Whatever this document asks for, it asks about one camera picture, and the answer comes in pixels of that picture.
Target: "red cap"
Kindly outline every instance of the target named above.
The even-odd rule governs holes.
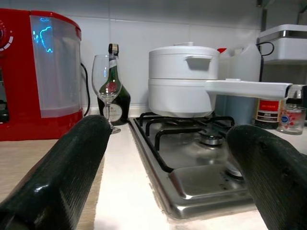
[[[227,48],[218,48],[217,51],[219,51],[220,53],[223,53],[225,50],[227,50]]]

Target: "glass stem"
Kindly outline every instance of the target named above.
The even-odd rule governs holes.
[[[106,104],[106,119],[108,120],[111,129],[113,129],[113,125],[111,123],[111,117],[110,117],[110,105],[111,105],[111,103]]]

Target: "gas stove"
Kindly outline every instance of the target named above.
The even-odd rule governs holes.
[[[130,118],[141,157],[165,211],[186,219],[253,200],[225,136],[231,117],[173,118],[154,113]]]

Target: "wooden countertop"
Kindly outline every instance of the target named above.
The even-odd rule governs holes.
[[[50,150],[57,140],[0,142],[0,201],[10,193],[23,176]],[[77,230],[93,230],[95,208],[103,171],[101,162],[85,203]]]

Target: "white plastic container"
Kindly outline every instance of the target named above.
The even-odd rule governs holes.
[[[274,51],[264,56],[264,62],[270,64],[306,64],[307,63],[307,26],[284,24],[260,33],[260,42],[272,42]],[[263,45],[261,53],[267,54],[271,45]]]
[[[220,57],[219,79],[259,81],[261,54],[255,44],[227,49]],[[255,104],[254,98],[218,95],[215,113],[231,116],[240,125],[251,124]]]
[[[71,23],[30,16],[41,117],[80,110],[80,38]]]

